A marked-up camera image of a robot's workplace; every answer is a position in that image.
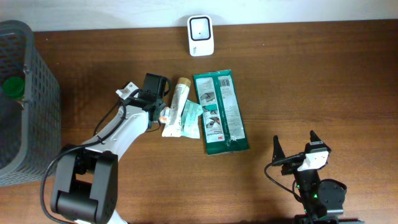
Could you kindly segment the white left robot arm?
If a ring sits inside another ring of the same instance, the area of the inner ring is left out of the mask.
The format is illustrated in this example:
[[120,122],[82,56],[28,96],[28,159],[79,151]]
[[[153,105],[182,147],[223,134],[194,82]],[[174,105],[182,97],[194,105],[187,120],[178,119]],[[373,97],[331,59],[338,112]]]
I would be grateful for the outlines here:
[[65,223],[124,223],[116,211],[118,163],[130,145],[159,122],[171,81],[148,73],[142,88],[132,82],[117,90],[115,117],[79,146],[67,145],[49,164],[56,169],[49,216]]

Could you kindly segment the white barcode scanner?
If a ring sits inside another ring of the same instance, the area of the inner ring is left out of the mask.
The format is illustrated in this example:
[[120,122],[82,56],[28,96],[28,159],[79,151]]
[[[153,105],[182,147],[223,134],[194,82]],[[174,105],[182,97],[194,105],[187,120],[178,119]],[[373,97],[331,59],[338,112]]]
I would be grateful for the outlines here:
[[214,53],[213,23],[210,16],[197,15],[187,19],[189,52],[192,57]]

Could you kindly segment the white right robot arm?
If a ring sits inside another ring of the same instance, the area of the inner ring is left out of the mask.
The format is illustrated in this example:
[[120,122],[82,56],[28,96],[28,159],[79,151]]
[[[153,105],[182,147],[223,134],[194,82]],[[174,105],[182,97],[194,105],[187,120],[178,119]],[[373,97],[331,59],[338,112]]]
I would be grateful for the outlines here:
[[331,149],[310,131],[310,142],[303,152],[287,157],[282,163],[282,175],[293,175],[299,201],[305,213],[294,216],[298,224],[362,223],[355,218],[340,219],[347,186],[334,179],[321,179],[318,171],[328,164]]

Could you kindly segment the white tube gold cap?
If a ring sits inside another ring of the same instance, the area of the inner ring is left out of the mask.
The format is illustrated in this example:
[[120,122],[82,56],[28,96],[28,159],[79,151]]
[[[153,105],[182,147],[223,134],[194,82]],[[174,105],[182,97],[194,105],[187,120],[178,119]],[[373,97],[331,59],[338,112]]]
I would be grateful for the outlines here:
[[170,105],[170,123],[165,124],[162,131],[162,137],[180,137],[182,111],[188,98],[191,81],[188,78],[181,77],[175,86],[172,103]]

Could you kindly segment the green lid jar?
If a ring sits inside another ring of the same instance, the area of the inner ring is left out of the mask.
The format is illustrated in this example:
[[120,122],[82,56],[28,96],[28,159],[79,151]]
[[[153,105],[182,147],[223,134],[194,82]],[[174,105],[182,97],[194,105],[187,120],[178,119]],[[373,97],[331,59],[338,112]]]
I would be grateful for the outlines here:
[[21,101],[24,99],[25,81],[21,77],[8,78],[2,85],[6,96]]

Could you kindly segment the grey plastic basket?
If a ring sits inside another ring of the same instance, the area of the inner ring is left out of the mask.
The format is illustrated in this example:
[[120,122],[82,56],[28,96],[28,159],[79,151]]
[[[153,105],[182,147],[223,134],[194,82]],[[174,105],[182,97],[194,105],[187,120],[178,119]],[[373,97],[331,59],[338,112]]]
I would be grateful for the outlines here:
[[[24,99],[3,91],[11,77],[25,81]],[[40,180],[61,150],[60,86],[22,21],[1,22],[1,186]]]

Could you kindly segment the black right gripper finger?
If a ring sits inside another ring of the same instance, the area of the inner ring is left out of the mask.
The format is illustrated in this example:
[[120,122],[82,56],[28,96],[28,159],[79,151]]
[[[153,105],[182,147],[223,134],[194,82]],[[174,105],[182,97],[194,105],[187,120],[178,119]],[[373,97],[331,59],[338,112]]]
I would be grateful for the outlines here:
[[317,136],[314,130],[310,131],[310,145],[319,146],[324,144],[324,142]]
[[277,162],[279,160],[285,159],[285,154],[283,152],[282,146],[280,145],[278,135],[273,137],[273,155],[272,162]]

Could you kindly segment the green 3M gloves packet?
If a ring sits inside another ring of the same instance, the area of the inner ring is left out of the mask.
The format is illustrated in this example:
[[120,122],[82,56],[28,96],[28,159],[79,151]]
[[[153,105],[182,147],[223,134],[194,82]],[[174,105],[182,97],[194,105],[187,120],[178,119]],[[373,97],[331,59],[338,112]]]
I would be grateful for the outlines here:
[[197,74],[193,79],[203,109],[206,153],[210,156],[248,150],[232,71]]

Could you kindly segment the mint green snack pouch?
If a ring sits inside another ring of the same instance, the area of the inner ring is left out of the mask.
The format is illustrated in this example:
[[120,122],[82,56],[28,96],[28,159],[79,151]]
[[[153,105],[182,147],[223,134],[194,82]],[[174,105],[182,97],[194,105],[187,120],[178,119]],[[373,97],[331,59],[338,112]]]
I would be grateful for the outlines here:
[[187,100],[185,103],[182,120],[181,135],[192,139],[200,139],[200,130],[198,127],[198,117],[203,114],[202,106]]

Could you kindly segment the orange snack packet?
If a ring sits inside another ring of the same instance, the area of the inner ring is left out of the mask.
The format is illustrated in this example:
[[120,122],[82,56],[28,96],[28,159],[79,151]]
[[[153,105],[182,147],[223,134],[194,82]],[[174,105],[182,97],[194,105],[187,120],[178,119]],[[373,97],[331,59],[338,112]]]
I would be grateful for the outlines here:
[[159,122],[162,124],[170,123],[170,108],[166,106],[159,115]]

